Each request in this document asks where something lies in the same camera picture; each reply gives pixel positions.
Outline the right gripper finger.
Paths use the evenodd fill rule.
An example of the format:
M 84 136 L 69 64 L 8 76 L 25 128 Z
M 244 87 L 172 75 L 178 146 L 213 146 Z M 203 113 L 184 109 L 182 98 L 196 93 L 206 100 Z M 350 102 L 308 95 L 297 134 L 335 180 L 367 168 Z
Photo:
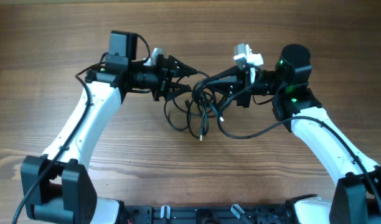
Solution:
M 240 80 L 236 76 L 223 77 L 218 80 L 214 80 L 205 84 L 207 88 L 221 89 L 227 93 L 233 93 L 237 90 L 240 84 Z
M 235 76 L 238 71 L 239 71 L 239 68 L 237 66 L 233 66 L 217 75 L 212 76 L 211 79 L 218 80 L 225 77 L 232 77 L 232 76 Z

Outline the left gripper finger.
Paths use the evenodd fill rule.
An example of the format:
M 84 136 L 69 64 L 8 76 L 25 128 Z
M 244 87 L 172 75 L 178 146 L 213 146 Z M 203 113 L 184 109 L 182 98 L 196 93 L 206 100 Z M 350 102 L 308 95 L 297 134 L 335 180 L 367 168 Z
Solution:
M 196 69 L 182 63 L 172 55 L 169 56 L 169 62 L 171 63 L 170 70 L 173 72 L 173 78 L 189 77 L 197 74 Z
M 168 89 L 168 93 L 165 96 L 165 101 L 171 101 L 177 96 L 191 92 L 192 88 L 189 85 L 184 85 L 180 83 L 172 83 Z

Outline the black USB cable blue plug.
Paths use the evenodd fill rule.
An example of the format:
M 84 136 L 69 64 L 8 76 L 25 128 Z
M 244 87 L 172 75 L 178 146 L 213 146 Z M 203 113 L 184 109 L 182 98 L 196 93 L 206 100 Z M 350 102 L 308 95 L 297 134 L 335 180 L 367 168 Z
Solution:
M 192 99 L 190 101 L 185 102 L 186 108 L 181 108 L 177 104 L 176 98 L 178 96 L 171 101 L 165 101 L 163 106 L 163 113 L 164 113 L 165 119 L 168 122 L 168 125 L 170 125 L 172 129 L 179 132 L 184 132 L 185 130 L 188 130 L 190 135 L 193 138 L 198 138 L 199 141 L 203 141 L 204 137 L 209 133 L 209 129 L 210 129 L 209 119 L 216 117 L 216 115 L 212 115 L 213 106 L 210 105 L 211 103 L 217 102 L 215 90 L 205 90 L 206 83 L 207 81 L 201 80 L 197 82 L 193 87 L 191 87 L 192 91 L 188 93 L 191 93 Z M 178 127 L 172 123 L 171 115 L 167 111 L 167 104 L 169 102 L 172 102 L 173 105 L 180 112 L 186 115 L 186 125 L 184 127 Z M 198 134 L 193 132 L 191 128 L 191 121 L 193 118 L 200 118 L 200 129 Z

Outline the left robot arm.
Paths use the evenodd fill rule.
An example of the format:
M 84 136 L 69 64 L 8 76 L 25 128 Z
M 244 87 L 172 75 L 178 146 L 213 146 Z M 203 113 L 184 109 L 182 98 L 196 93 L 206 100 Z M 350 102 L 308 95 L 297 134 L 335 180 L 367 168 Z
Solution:
M 141 36 L 114 30 L 100 61 L 78 74 L 81 99 L 57 138 L 41 156 L 21 165 L 24 197 L 18 206 L 32 220 L 51 223 L 132 223 L 121 200 L 99 197 L 88 175 L 95 146 L 128 93 L 151 92 L 154 100 L 190 90 L 178 79 L 196 70 L 159 49 L 136 58 Z

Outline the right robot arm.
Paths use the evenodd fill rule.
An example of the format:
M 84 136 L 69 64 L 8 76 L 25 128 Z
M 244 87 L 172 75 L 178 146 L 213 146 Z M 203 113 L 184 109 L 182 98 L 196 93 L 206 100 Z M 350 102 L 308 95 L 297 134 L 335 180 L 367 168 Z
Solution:
M 312 72 L 309 50 L 285 46 L 272 71 L 262 70 L 262 56 L 247 44 L 234 48 L 236 66 L 203 82 L 221 89 L 227 102 L 213 106 L 217 121 L 236 101 L 248 106 L 256 95 L 267 96 L 277 125 L 300 138 L 330 175 L 335 193 L 331 201 L 305 195 L 287 201 L 288 223 L 381 223 L 381 166 L 360 151 L 331 121 L 309 88 Z

